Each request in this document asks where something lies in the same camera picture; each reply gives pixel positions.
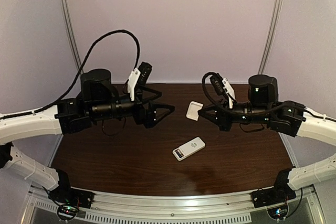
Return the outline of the white battery cover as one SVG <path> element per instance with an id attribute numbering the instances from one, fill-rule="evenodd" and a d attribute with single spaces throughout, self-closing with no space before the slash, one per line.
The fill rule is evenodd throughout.
<path id="1" fill-rule="evenodd" d="M 186 117 L 190 120 L 197 121 L 199 118 L 198 112 L 202 108 L 203 108 L 202 103 L 191 101 L 187 109 Z"/>

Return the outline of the white remote control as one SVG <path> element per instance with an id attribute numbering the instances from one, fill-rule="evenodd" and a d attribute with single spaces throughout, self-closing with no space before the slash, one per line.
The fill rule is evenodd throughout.
<path id="1" fill-rule="evenodd" d="M 205 146 L 206 146 L 205 142 L 200 137 L 195 137 L 189 140 L 188 142 L 182 144 L 181 146 L 175 148 L 172 151 L 172 154 L 178 161 L 182 161 L 188 158 L 189 156 L 197 153 L 198 151 L 202 150 L 203 148 L 205 148 Z M 175 150 L 179 150 L 182 154 L 184 154 L 184 157 L 179 158 L 179 156 L 175 153 Z"/>

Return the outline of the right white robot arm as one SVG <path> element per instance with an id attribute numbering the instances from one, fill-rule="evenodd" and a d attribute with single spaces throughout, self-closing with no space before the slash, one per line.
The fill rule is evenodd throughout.
<path id="1" fill-rule="evenodd" d="M 256 74 L 248 79 L 248 101 L 237 102 L 228 80 L 219 73 L 202 77 L 202 90 L 211 103 L 198 111 L 219 127 L 230 131 L 234 123 L 260 124 L 292 137 L 307 137 L 335 145 L 335 119 L 291 100 L 279 101 L 275 77 Z"/>

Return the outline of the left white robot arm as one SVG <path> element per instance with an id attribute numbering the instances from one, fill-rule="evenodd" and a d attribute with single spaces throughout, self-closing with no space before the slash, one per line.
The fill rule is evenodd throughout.
<path id="1" fill-rule="evenodd" d="M 25 180 L 47 190 L 69 190 L 68 175 L 48 168 L 14 146 L 15 140 L 43 135 L 81 132 L 98 122 L 132 117 L 137 125 L 150 129 L 174 112 L 172 105 L 157 103 L 162 93 L 147 88 L 151 67 L 135 68 L 128 79 L 128 90 L 119 95 L 111 83 L 111 72 L 94 69 L 81 75 L 81 92 L 76 98 L 61 99 L 47 109 L 1 116 L 1 168 L 13 169 Z"/>

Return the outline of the front aluminium rail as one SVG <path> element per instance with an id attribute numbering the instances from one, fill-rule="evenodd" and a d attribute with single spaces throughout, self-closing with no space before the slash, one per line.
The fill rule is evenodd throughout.
<path id="1" fill-rule="evenodd" d="M 94 191 L 90 208 L 70 223 L 326 223 L 315 188 L 285 203 L 289 215 L 272 219 L 272 206 L 256 208 L 252 192 L 205 196 L 137 196 Z"/>

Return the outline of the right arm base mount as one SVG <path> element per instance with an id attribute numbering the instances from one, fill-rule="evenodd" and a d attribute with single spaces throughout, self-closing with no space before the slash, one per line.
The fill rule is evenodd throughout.
<path id="1" fill-rule="evenodd" d="M 257 189 L 251 193 L 254 208 L 270 207 L 267 209 L 268 216 L 275 221 L 284 221 L 289 216 L 288 201 L 296 198 L 296 193 L 289 185 L 289 172 L 291 169 L 281 170 L 274 182 L 268 189 Z"/>

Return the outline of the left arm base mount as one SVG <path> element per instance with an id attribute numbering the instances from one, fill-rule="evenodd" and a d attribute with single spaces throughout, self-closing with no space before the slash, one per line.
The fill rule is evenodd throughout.
<path id="1" fill-rule="evenodd" d="M 58 206 L 56 214 L 59 219 L 69 222 L 76 217 L 80 208 L 91 208 L 95 194 L 91 191 L 72 188 L 67 173 L 61 169 L 56 169 L 56 172 L 59 178 L 57 186 L 48 191 L 48 198 Z"/>

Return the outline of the right aluminium frame post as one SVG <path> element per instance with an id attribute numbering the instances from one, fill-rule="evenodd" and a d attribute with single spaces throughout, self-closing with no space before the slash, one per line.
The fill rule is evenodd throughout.
<path id="1" fill-rule="evenodd" d="M 268 34 L 266 37 L 266 42 L 265 42 L 264 50 L 262 53 L 262 58 L 261 58 L 261 62 L 259 65 L 258 74 L 263 74 L 265 72 L 267 61 L 269 59 L 272 44 L 275 38 L 276 29 L 277 29 L 277 25 L 279 22 L 283 1 L 284 0 L 274 0 Z"/>

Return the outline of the aluminium frame post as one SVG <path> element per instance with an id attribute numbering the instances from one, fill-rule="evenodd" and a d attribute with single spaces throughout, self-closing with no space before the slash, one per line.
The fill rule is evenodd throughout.
<path id="1" fill-rule="evenodd" d="M 60 0 L 62 15 L 65 23 L 66 34 L 69 40 L 70 50 L 73 56 L 73 60 L 76 66 L 76 69 L 79 70 L 81 66 L 81 59 L 79 56 L 77 43 L 75 39 L 75 34 L 72 27 L 70 10 L 67 0 Z"/>
<path id="2" fill-rule="evenodd" d="M 266 42 L 265 42 L 264 50 L 262 53 L 262 58 L 261 58 L 261 62 L 259 65 L 258 74 L 263 74 L 265 72 L 267 61 L 269 59 L 272 44 L 275 38 L 276 29 L 277 29 L 277 25 L 279 22 L 283 1 L 284 0 L 274 0 L 268 34 L 266 37 Z"/>

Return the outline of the left aluminium frame post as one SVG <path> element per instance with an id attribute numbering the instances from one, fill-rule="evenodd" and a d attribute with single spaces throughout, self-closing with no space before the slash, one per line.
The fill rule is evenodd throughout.
<path id="1" fill-rule="evenodd" d="M 67 0 L 60 0 L 62 15 L 65 23 L 66 34 L 69 40 L 70 50 L 73 56 L 73 60 L 76 66 L 76 69 L 79 70 L 81 66 L 81 59 L 79 56 L 77 43 L 75 39 L 75 34 L 72 27 L 70 10 Z"/>

